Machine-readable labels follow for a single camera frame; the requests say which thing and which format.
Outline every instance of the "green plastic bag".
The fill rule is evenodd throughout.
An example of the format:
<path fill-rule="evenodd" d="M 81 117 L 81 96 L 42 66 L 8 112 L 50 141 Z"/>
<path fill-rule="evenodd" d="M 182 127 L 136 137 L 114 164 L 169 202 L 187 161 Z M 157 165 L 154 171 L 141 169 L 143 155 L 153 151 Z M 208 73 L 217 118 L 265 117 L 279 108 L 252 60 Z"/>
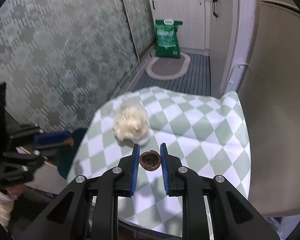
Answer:
<path fill-rule="evenodd" d="M 157 36 L 156 57 L 181 57 L 177 39 L 178 25 L 182 25 L 182 22 L 155 20 L 155 33 Z"/>

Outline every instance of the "white fluffy cotton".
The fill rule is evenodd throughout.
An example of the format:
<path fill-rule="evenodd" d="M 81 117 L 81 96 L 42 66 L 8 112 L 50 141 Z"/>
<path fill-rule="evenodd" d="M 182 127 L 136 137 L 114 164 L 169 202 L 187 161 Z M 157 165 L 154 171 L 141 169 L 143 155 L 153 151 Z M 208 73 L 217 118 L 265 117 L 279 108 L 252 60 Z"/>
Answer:
<path fill-rule="evenodd" d="M 114 117 L 113 130 L 118 140 L 138 140 L 147 135 L 148 113 L 139 102 L 125 101 Z"/>

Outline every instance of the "metal screw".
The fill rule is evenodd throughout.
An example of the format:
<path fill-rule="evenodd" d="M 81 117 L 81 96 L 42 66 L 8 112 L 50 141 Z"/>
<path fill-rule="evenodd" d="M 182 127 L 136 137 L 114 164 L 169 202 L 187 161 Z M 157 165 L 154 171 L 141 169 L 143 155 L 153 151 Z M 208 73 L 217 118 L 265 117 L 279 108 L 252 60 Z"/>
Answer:
<path fill-rule="evenodd" d="M 75 178 L 75 181 L 76 181 L 77 183 L 82 183 L 82 182 L 84 182 L 85 180 L 86 180 L 86 178 L 85 178 L 84 176 L 81 176 L 81 175 Z"/>
<path fill-rule="evenodd" d="M 180 173 L 186 173 L 187 171 L 188 171 L 188 169 L 187 169 L 187 167 L 179 167 L 179 169 L 178 169 L 178 171 L 180 172 Z"/>
<path fill-rule="evenodd" d="M 118 174 L 118 173 L 120 173 L 121 171 L 122 171 L 122 169 L 121 169 L 120 167 L 114 167 L 114 168 L 112 169 L 112 172 L 115 173 L 115 174 Z"/>
<path fill-rule="evenodd" d="M 225 177 L 221 176 L 221 175 L 218 175 L 218 176 L 216 176 L 216 181 L 219 182 L 219 183 L 222 183 L 222 182 L 225 181 Z"/>

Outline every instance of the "floor mat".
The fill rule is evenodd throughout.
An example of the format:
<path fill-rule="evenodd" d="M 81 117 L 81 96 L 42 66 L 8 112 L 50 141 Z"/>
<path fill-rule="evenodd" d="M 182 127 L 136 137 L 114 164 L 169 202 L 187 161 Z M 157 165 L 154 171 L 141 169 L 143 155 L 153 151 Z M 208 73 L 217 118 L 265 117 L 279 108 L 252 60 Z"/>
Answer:
<path fill-rule="evenodd" d="M 190 57 L 181 52 L 181 58 L 153 57 L 146 66 L 147 74 L 159 80 L 182 77 L 189 68 Z"/>
<path fill-rule="evenodd" d="M 188 55 L 191 59 L 190 66 L 186 74 L 182 77 L 173 80 L 158 80 L 149 77 L 146 71 L 144 71 L 131 91 L 158 86 L 175 92 L 210 96 L 211 83 L 209 57 L 197 54 Z"/>

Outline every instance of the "white cloth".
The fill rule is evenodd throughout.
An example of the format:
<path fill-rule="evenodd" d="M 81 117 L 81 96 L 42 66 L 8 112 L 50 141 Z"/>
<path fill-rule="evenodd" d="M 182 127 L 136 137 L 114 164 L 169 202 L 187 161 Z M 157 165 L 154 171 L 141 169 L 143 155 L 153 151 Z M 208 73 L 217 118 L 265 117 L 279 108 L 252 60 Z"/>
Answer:
<path fill-rule="evenodd" d="M 0 224 L 7 228 L 9 220 L 10 220 L 10 213 L 14 206 L 14 200 L 11 196 L 5 195 L 0 192 Z"/>
<path fill-rule="evenodd" d="M 101 176 L 131 155 L 131 143 L 116 140 L 114 113 L 125 99 L 138 101 L 148 113 L 150 138 L 140 153 L 160 152 L 165 143 L 168 153 L 180 158 L 183 166 L 200 176 L 223 175 L 248 197 L 250 186 L 250 143 L 241 104 L 236 92 L 221 99 L 187 95 L 150 87 L 112 99 L 95 113 L 85 134 L 67 180 L 76 176 Z M 207 209 L 210 239 L 212 226 Z M 162 233 L 181 236 L 182 197 L 168 197 L 162 169 L 138 170 L 132 198 L 118 199 L 118 217 Z"/>

